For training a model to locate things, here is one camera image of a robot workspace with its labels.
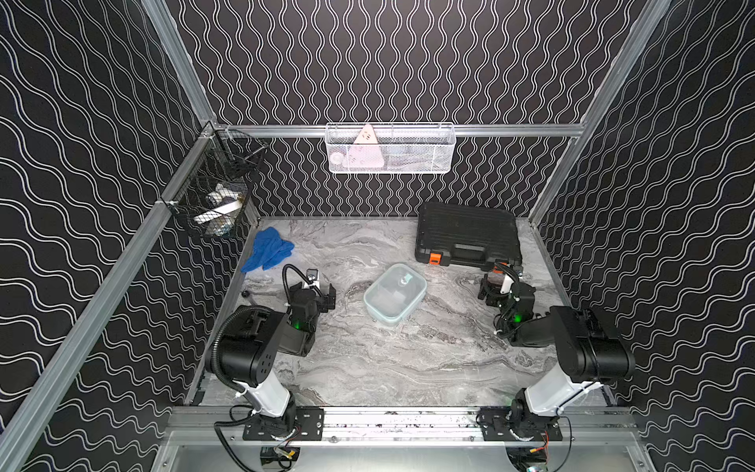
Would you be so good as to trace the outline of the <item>clear plastic lunch box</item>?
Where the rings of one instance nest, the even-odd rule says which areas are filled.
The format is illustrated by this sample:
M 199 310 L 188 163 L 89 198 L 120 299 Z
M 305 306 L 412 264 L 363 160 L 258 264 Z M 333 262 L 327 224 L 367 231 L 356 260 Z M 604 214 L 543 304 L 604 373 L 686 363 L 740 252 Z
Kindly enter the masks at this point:
M 398 263 L 375 280 L 363 300 L 373 320 L 385 326 L 397 326 L 418 308 L 427 288 L 426 279 L 418 271 Z

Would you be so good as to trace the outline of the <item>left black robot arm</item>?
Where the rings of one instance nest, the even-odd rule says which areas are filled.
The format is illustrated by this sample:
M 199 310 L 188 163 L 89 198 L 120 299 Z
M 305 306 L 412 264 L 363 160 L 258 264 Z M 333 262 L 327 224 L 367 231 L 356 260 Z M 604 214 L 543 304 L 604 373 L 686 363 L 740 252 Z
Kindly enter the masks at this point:
M 267 418 L 284 417 L 293 404 L 292 393 L 273 373 L 277 354 L 307 356 L 320 316 L 334 310 L 337 301 L 337 289 L 322 282 L 317 269 L 286 264 L 281 280 L 284 310 L 240 306 L 221 323 L 206 354 L 206 371 Z

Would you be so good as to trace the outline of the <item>blue cleaning cloth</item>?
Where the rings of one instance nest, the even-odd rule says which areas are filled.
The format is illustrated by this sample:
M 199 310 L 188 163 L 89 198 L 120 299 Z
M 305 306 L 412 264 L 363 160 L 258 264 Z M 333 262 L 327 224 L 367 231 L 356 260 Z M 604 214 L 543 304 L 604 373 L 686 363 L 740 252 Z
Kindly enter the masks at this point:
M 241 271 L 251 273 L 256 269 L 272 269 L 290 257 L 294 249 L 295 245 L 284 240 L 274 227 L 266 228 L 256 234 L 252 255 L 243 263 Z

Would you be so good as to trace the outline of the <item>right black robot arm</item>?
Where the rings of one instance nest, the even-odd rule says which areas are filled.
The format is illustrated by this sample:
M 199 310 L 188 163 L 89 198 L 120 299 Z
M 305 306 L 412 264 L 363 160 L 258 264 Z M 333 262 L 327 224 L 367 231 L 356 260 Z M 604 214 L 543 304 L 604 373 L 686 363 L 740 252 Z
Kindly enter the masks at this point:
M 556 350 L 556 366 L 517 393 L 512 412 L 520 421 L 556 417 L 580 396 L 630 377 L 635 359 L 611 316 L 603 310 L 552 306 L 534 312 L 536 289 L 508 267 L 484 275 L 478 298 L 497 309 L 494 335 L 512 347 Z

